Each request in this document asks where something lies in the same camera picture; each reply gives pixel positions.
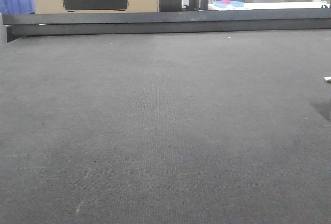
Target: gray carpet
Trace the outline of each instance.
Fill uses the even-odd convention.
[[[0,223],[331,223],[331,31],[0,47]]]

